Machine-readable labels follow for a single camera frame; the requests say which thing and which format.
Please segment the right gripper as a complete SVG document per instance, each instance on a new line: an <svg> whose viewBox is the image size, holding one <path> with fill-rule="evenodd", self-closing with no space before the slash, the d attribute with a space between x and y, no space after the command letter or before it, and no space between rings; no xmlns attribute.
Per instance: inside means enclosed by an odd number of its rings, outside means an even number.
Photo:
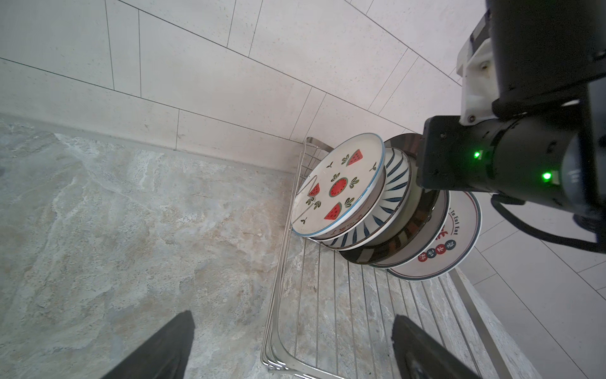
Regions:
<svg viewBox="0 0 606 379"><path fill-rule="evenodd" d="M490 119L464 126L459 121L451 115L426 120L418 153L419 185L428 190L495 192L488 167L502 122Z"/></svg>

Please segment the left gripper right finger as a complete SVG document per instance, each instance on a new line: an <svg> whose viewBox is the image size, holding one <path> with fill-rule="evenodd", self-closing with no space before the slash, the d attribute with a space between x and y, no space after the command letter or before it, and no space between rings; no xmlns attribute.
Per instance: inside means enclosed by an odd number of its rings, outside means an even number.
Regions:
<svg viewBox="0 0 606 379"><path fill-rule="evenodd" d="M395 316L391 340L401 378L479 378L407 316Z"/></svg>

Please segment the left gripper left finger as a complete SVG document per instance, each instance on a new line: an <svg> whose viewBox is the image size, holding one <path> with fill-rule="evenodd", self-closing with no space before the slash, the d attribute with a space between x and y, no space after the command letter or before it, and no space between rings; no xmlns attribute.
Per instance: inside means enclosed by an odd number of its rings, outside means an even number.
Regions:
<svg viewBox="0 0 606 379"><path fill-rule="evenodd" d="M175 378L185 376L195 323L190 310L172 318L138 349L103 376L108 378Z"/></svg>

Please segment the blue striped white plate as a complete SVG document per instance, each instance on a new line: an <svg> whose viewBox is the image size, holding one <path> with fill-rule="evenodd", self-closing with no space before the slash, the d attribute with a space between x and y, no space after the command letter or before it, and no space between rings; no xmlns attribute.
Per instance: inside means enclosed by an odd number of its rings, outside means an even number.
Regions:
<svg viewBox="0 0 606 379"><path fill-rule="evenodd" d="M384 191L373 210L342 236L320 241L333 250L352 250L378 238L395 221L409 196L410 161L400 149L386 149Z"/></svg>

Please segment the dark rimmed beige plate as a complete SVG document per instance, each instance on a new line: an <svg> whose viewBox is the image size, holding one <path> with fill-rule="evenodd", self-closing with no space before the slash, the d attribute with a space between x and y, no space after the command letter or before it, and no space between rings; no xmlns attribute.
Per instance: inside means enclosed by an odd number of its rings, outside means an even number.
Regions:
<svg viewBox="0 0 606 379"><path fill-rule="evenodd" d="M382 262L410 242L431 217L441 192L440 190L422 189L416 183L417 157L421 146L420 134L400 134L387 140L384 145L386 149L402 150L409 158L409 196L402 204L402 209L395 221L378 238L352 250L336 250L346 260L358 265Z"/></svg>

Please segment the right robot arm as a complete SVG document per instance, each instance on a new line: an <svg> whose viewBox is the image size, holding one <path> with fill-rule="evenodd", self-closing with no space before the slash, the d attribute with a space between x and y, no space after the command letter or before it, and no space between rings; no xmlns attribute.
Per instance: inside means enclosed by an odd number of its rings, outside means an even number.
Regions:
<svg viewBox="0 0 606 379"><path fill-rule="evenodd" d="M459 115L424 127L418 183L605 218L605 4L489 1Z"/></svg>

